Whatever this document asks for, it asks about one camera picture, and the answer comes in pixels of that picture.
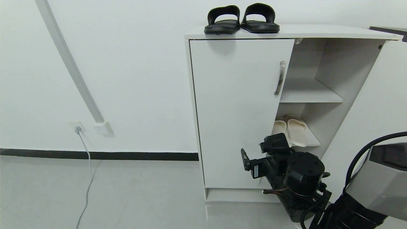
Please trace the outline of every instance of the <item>floor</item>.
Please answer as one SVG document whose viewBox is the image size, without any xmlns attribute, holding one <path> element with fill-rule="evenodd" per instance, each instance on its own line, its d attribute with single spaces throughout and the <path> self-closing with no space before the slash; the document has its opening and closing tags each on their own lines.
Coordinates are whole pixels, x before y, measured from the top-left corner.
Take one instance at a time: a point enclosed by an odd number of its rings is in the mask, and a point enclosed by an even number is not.
<svg viewBox="0 0 407 229">
<path fill-rule="evenodd" d="M 79 229 L 296 229 L 278 203 L 205 203 L 196 161 L 92 161 Z M 1 229 L 75 229 L 88 162 L 0 156 Z M 389 218 L 380 228 L 407 229 Z"/>
</svg>

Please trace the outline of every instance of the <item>electrical socket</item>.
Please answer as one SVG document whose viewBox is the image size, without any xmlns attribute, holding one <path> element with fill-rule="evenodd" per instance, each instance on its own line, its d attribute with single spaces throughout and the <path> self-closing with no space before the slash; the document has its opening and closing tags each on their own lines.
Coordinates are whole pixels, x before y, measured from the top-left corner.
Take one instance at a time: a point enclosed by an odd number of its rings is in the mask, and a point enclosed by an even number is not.
<svg viewBox="0 0 407 229">
<path fill-rule="evenodd" d="M 79 126 L 79 127 L 81 128 L 81 131 L 82 131 L 82 132 L 85 132 L 85 128 L 83 128 L 83 125 L 82 125 L 81 121 L 78 121 L 78 120 L 68 120 L 68 123 L 69 123 L 69 126 L 71 127 L 71 129 L 72 129 L 73 131 L 75 131 L 75 128 L 76 128 L 77 126 Z"/>
</svg>

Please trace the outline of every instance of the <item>white wall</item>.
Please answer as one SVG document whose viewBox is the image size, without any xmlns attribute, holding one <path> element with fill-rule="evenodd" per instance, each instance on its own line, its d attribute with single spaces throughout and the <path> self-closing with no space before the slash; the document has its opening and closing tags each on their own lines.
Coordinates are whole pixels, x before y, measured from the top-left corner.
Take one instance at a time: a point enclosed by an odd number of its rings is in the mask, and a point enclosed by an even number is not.
<svg viewBox="0 0 407 229">
<path fill-rule="evenodd" d="M 80 120 L 93 151 L 196 152 L 183 34 L 211 8 L 243 0 L 49 0 L 92 96 L 115 137 L 94 123 L 34 0 L 2 0 L 0 147 L 83 150 L 67 120 Z M 404 1 L 263 1 L 279 24 L 407 25 Z"/>
</svg>

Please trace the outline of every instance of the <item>white shoe cabinet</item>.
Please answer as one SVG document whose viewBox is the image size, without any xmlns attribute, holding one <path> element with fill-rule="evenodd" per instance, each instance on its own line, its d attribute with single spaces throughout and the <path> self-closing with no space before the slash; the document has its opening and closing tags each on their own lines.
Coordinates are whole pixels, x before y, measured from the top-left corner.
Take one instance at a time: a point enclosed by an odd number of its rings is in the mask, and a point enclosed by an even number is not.
<svg viewBox="0 0 407 229">
<path fill-rule="evenodd" d="M 402 36 L 338 25 L 280 27 L 277 34 L 234 35 L 205 35 L 199 27 L 185 35 L 207 201 L 278 202 L 261 194 L 269 183 L 252 179 L 240 155 L 244 148 L 250 159 L 265 156 L 259 143 L 276 117 L 304 119 L 308 146 L 295 149 L 325 155 L 333 175 L 324 182 L 334 193 L 349 165 L 341 158 L 350 162 L 374 138 L 407 130 L 407 121 L 385 128 L 377 122 L 403 121 L 407 110 Z"/>
</svg>

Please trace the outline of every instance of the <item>cabinet shelf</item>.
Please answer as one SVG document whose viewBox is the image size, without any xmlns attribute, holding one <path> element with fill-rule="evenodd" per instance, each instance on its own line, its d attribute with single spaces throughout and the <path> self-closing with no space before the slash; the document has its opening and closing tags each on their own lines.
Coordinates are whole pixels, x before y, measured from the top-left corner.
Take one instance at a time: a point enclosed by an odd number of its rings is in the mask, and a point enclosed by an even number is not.
<svg viewBox="0 0 407 229">
<path fill-rule="evenodd" d="M 312 131 L 308 128 L 305 132 L 306 134 L 306 143 L 307 146 L 320 146 L 321 143 L 318 141 L 317 137 L 312 133 Z"/>
<path fill-rule="evenodd" d="M 341 103 L 344 100 L 316 79 L 286 79 L 280 103 Z"/>
</svg>

